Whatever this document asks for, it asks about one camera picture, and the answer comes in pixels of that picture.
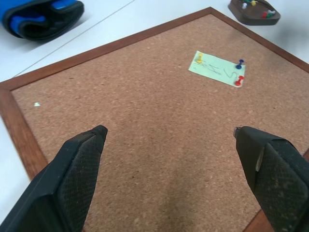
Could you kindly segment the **wood-framed cork board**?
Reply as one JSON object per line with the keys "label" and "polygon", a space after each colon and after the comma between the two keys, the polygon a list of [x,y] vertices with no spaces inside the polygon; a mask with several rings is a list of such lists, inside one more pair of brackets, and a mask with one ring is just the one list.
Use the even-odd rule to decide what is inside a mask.
{"label": "wood-framed cork board", "polygon": [[[243,86],[189,71],[196,51],[243,59]],[[108,128],[84,232],[243,232],[259,205],[233,130],[306,151],[309,64],[209,7],[0,82],[0,113],[29,177]]]}

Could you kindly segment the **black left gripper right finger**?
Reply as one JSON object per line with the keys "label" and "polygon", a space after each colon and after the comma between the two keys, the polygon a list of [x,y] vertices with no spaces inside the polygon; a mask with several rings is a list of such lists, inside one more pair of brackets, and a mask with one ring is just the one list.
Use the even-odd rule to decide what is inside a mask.
{"label": "black left gripper right finger", "polygon": [[247,183],[275,232],[309,232],[309,161],[288,140],[236,127]]}

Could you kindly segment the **blue and black device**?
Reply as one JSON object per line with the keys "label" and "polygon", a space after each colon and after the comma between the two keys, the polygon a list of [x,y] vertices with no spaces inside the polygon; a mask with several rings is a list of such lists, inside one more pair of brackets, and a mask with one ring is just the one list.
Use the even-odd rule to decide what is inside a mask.
{"label": "blue and black device", "polygon": [[11,35],[50,41],[69,31],[84,13],[80,0],[0,0],[0,24]]}

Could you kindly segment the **pale green paper note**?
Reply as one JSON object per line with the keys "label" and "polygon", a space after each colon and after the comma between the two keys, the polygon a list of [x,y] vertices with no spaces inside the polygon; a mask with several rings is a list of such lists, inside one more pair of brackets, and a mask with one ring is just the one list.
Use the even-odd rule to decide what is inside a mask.
{"label": "pale green paper note", "polygon": [[196,73],[198,75],[210,78],[222,82],[224,84],[240,88],[243,86],[237,87],[234,85],[234,82],[238,79],[240,75],[245,77],[245,68],[246,66],[242,65],[240,70],[236,69],[236,65],[239,63],[233,63],[225,59],[218,58],[213,55],[202,53],[202,63],[197,63],[197,56],[200,51],[196,51],[194,58],[189,66],[189,71]]}

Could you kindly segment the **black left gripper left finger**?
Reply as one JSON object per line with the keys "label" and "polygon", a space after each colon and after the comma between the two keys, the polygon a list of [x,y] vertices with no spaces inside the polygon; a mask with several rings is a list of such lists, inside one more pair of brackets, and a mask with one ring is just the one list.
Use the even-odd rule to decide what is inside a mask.
{"label": "black left gripper left finger", "polygon": [[82,232],[107,133],[98,125],[67,140],[30,182],[0,232]]}

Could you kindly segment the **dark brown wooden tray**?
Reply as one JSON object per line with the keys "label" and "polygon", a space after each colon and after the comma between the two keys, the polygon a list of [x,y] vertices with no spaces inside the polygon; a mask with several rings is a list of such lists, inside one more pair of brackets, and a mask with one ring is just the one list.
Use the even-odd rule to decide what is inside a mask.
{"label": "dark brown wooden tray", "polygon": [[[249,26],[272,26],[278,23],[281,18],[280,13],[266,0],[255,0],[256,5],[251,5],[252,0],[230,0],[228,8],[234,17],[242,24]],[[245,10],[242,9],[242,4],[247,3]],[[263,12],[268,10],[276,11],[270,18],[261,18]]]}

